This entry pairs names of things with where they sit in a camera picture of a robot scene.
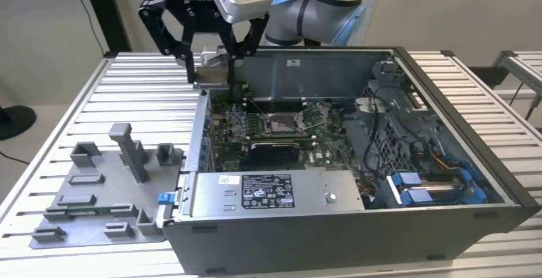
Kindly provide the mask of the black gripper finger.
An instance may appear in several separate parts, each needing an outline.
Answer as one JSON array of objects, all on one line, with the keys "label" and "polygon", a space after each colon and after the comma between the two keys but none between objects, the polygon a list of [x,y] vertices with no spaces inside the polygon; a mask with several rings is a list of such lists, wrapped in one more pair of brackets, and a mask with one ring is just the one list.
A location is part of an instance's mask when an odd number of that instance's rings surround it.
[{"label": "black gripper finger", "polygon": [[165,11],[169,9],[166,9],[164,0],[144,0],[137,14],[160,53],[174,57],[186,71],[188,83],[193,83],[196,69],[190,45],[196,32],[196,14],[190,8],[173,7],[172,16],[182,26],[181,39],[176,40],[162,21]]},{"label": "black gripper finger", "polygon": [[234,83],[234,61],[241,60],[245,56],[254,55],[268,20],[269,15],[266,13],[249,20],[249,29],[241,41],[237,41],[234,38],[232,24],[221,20],[218,37],[222,42],[225,54],[220,54],[218,56],[226,64],[226,83],[229,85]]}]

